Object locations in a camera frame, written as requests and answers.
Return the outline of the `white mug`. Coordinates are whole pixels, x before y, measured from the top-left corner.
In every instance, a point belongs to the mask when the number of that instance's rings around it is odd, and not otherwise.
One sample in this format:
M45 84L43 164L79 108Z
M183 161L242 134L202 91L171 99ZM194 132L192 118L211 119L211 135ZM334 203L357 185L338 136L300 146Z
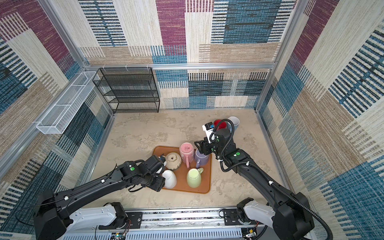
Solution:
M173 171L165 170L162 177L165 178L164 188L173 189L177 185L177 177Z

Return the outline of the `red mug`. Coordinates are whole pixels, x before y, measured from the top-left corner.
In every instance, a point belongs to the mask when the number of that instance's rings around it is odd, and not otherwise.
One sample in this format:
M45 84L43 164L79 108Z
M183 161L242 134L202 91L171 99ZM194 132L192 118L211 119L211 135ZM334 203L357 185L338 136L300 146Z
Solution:
M220 119L217 119L217 120L214 121L214 126L217 127L218 130L226 129L227 128L227 123L226 123L226 121L222 121Z

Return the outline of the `blue polka dot mug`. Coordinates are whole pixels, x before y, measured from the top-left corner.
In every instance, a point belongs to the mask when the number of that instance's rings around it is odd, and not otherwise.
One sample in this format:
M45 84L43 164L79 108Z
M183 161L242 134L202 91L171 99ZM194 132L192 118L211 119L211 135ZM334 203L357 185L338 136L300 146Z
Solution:
M240 120L235 116L228 117L228 120L230 120L234 125L234 128L232 128L231 124L228 124L230 131L235 131L240 125Z

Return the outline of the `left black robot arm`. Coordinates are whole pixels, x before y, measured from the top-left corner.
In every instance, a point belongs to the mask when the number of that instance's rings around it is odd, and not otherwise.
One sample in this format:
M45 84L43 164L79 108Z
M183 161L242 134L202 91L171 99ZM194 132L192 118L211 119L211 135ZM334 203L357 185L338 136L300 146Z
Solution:
M126 161L91 182L54 193L42 192L35 205L33 221L38 240L56 240L63 236L74 220L70 215L83 206L115 191L127 188L130 193L143 188L159 192L165 186L163 156L147 160Z

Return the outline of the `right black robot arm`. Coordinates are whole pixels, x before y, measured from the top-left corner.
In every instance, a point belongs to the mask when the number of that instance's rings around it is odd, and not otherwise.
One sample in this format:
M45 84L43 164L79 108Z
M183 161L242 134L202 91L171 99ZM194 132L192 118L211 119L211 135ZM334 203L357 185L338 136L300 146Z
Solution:
M304 240L314 227L316 216L302 193L294 194L264 172L244 150L236 147L228 129L206 131L206 137L195 146L204 155L215 154L223 172L234 171L245 178L267 200L260 205L246 198L237 205L240 223L252 221L272 228L281 240Z

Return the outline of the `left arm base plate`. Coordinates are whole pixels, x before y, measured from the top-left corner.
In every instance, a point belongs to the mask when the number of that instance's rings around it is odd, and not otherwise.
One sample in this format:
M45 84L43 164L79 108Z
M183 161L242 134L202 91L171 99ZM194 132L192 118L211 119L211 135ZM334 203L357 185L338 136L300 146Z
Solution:
M125 230L140 229L142 220L143 220L143 212L126 212L126 214L127 214L127 221L124 229Z

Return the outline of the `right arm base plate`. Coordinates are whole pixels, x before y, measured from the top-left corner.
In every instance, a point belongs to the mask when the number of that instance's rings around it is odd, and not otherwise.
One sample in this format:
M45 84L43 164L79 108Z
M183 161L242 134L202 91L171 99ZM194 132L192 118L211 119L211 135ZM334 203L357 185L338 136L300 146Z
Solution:
M244 222L238 217L236 209L221 209L219 216L224 219L225 226L256 225L256 221Z

